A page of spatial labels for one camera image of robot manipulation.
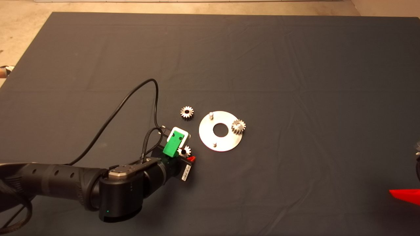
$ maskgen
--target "center hole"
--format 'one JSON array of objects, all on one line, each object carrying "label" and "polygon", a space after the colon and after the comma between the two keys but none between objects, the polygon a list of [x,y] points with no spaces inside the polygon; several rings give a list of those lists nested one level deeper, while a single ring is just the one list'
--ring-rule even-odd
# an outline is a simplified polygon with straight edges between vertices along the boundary
[{"label": "center hole", "polygon": [[213,127],[213,132],[218,137],[224,137],[228,135],[228,127],[225,124],[219,123]]}]

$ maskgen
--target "gear teeth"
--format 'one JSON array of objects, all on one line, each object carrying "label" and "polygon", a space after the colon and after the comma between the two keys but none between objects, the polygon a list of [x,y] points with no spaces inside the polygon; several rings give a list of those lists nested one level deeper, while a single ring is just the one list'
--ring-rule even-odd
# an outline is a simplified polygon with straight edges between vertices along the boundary
[{"label": "gear teeth", "polygon": [[184,120],[191,120],[192,117],[194,116],[194,109],[192,107],[183,107],[181,109],[181,117]]},{"label": "gear teeth", "polygon": [[182,157],[189,157],[191,155],[191,148],[189,146],[185,146],[184,149],[178,148],[178,154]]},{"label": "gear teeth", "polygon": [[232,131],[235,134],[242,134],[246,128],[246,124],[243,120],[236,120],[232,123]]}]

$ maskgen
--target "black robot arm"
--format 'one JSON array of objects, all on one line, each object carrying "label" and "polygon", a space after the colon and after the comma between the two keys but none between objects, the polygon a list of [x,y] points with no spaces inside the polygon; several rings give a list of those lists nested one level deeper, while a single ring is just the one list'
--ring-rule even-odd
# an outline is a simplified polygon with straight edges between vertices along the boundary
[{"label": "black robot arm", "polygon": [[[99,210],[102,221],[117,222],[135,216],[144,198],[170,177],[180,178],[191,165],[183,157],[148,157],[144,163],[110,169],[13,163],[0,165],[0,178],[28,199],[42,195],[77,200],[86,210]],[[0,202],[6,203],[1,204],[0,212],[19,204],[6,194],[0,194]]]}]

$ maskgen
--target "barcode label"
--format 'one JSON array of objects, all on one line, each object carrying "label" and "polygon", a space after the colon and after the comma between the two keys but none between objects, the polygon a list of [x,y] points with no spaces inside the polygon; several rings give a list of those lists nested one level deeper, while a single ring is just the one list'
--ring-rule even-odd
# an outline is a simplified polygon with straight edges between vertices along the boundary
[{"label": "barcode label", "polygon": [[184,170],[184,174],[182,175],[182,178],[181,178],[183,181],[186,181],[186,178],[188,177],[188,173],[189,173],[190,169],[191,169],[191,166],[186,165],[185,170]]}]

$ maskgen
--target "dark fabric surface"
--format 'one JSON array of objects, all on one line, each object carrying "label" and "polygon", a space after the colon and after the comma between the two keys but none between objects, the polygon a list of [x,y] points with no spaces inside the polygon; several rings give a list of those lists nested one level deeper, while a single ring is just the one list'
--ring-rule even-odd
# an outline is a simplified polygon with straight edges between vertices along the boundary
[{"label": "dark fabric surface", "polygon": [[[53,13],[0,89],[1,158],[74,159],[147,78],[159,124],[192,134],[189,181],[171,179],[121,223],[37,197],[14,235],[420,233],[420,207],[388,193],[420,187],[418,18]],[[153,95],[139,90],[78,165],[137,158]],[[247,123],[232,151],[199,139],[214,110]]]}]

